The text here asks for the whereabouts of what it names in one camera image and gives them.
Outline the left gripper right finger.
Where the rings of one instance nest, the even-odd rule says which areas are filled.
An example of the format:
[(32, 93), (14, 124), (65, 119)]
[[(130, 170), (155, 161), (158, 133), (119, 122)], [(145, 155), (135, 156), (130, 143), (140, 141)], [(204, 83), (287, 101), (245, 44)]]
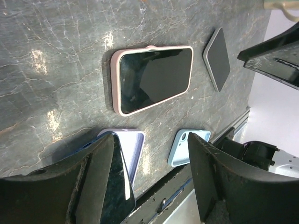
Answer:
[(188, 136), (199, 216), (206, 222), (225, 201), (233, 224), (297, 224), (299, 180), (251, 166), (196, 134)]

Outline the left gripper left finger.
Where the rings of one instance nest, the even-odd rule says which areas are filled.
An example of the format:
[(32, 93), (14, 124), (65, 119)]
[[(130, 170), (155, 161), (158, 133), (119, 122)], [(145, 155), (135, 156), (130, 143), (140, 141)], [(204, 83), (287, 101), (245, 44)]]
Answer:
[(3, 224), (97, 224), (113, 157), (108, 134), (86, 149), (29, 175), (0, 181)]

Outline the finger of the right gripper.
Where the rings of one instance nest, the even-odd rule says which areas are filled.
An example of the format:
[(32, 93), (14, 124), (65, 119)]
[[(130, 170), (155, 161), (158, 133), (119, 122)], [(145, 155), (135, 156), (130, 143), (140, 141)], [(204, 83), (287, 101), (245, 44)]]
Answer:
[(299, 89), (299, 24), (263, 43), (241, 51), (238, 59), (253, 70)]

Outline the light blue phone case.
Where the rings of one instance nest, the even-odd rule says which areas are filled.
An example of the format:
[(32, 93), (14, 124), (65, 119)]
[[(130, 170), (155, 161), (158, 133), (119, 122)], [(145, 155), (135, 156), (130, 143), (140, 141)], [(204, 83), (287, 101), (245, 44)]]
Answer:
[(170, 166), (178, 167), (190, 163), (189, 149), (188, 149), (189, 133), (194, 133), (199, 137), (201, 137), (202, 139), (204, 139), (205, 141), (209, 141), (211, 137), (211, 132), (208, 130), (200, 130), (200, 129), (179, 130), (175, 136), (168, 157), (168, 164)]

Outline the pink edged black phone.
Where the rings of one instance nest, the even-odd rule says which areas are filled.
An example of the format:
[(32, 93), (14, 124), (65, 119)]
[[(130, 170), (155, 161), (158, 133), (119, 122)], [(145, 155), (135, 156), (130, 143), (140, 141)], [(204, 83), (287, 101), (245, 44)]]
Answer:
[(220, 92), (230, 74), (230, 63), (223, 28), (212, 34), (203, 59), (216, 92)]

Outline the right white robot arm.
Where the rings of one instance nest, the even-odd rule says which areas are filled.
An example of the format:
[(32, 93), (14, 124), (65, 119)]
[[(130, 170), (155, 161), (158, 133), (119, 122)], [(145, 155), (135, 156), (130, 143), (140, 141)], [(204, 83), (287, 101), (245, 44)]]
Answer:
[[(241, 51), (244, 67), (259, 72), (288, 87), (299, 88), (299, 25), (263, 43)], [(251, 165), (271, 173), (297, 178), (299, 159), (284, 150), (260, 141), (241, 144), (223, 135), (214, 146)]]

